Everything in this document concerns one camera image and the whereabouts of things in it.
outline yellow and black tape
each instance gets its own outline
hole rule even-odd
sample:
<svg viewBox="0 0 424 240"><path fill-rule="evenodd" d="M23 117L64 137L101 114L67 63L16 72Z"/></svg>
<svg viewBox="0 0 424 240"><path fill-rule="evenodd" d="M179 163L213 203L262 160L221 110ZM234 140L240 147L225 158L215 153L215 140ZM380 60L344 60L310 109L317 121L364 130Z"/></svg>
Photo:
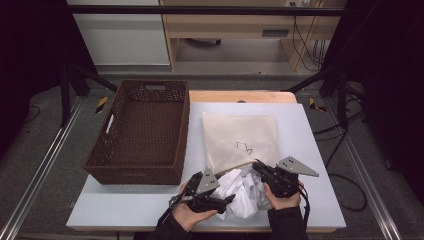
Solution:
<svg viewBox="0 0 424 240"><path fill-rule="evenodd" d="M96 108L96 113L101 113L107 101L107 97L102 97L99 101L99 105Z"/></svg>
<svg viewBox="0 0 424 240"><path fill-rule="evenodd" d="M317 107L317 106L315 105L315 101L314 101L314 99L313 99L313 98L309 98L309 108L310 108L310 109L318 110L318 111L320 111L320 112L327 112L327 108L325 108L325 107Z"/></svg>

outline black sleeve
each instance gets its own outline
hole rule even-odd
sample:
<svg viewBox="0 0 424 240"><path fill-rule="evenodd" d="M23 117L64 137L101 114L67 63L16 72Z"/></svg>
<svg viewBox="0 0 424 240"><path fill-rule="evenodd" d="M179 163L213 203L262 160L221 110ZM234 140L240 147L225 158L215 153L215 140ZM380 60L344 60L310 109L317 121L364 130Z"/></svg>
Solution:
<svg viewBox="0 0 424 240"><path fill-rule="evenodd" d="M172 214L155 231L150 233L146 239L138 239L135 235L134 240L189 240L191 234L187 233L181 225L175 220Z"/></svg>
<svg viewBox="0 0 424 240"><path fill-rule="evenodd" d="M268 210L272 240L308 240L300 207Z"/></svg>

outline hand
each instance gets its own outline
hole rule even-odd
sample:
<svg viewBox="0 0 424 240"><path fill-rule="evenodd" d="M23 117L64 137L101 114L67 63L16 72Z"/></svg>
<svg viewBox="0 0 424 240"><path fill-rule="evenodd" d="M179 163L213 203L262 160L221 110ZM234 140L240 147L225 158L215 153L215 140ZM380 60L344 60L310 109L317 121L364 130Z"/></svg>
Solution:
<svg viewBox="0 0 424 240"><path fill-rule="evenodd" d="M185 185L187 185L187 183L181 185L180 193L184 189ZM191 211L191 209L185 203L181 203L172 211L172 215L174 215L175 220L177 220L177 222L181 225L181 227L184 228L186 232L190 232L197 223L209 219L216 213L218 213L217 210L195 213Z"/></svg>
<svg viewBox="0 0 424 240"><path fill-rule="evenodd" d="M303 183L299 181L299 189L303 188ZM268 198L271 206L275 210L281 210L285 208L297 207L300 204L300 193L296 193L290 198L277 198L271 191L268 184L264 183L265 197Z"/></svg>

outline black horizontal pole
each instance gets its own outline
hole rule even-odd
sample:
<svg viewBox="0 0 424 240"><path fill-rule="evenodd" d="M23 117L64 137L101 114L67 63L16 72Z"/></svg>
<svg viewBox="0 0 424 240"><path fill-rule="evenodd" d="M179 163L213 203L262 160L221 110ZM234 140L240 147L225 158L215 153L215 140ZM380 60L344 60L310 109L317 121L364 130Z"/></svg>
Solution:
<svg viewBox="0 0 424 240"><path fill-rule="evenodd" d="M343 8L303 7L50 5L47 8L70 11L74 14L344 16L360 13L357 10L345 10Z"/></svg>

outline brown wicker basket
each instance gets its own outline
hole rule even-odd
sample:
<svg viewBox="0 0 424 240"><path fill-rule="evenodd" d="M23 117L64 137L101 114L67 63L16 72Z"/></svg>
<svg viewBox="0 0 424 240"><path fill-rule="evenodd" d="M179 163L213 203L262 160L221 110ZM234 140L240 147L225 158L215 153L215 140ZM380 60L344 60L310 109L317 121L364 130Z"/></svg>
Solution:
<svg viewBox="0 0 424 240"><path fill-rule="evenodd" d="M189 112L186 81L124 80L84 169L101 184L179 185Z"/></svg>

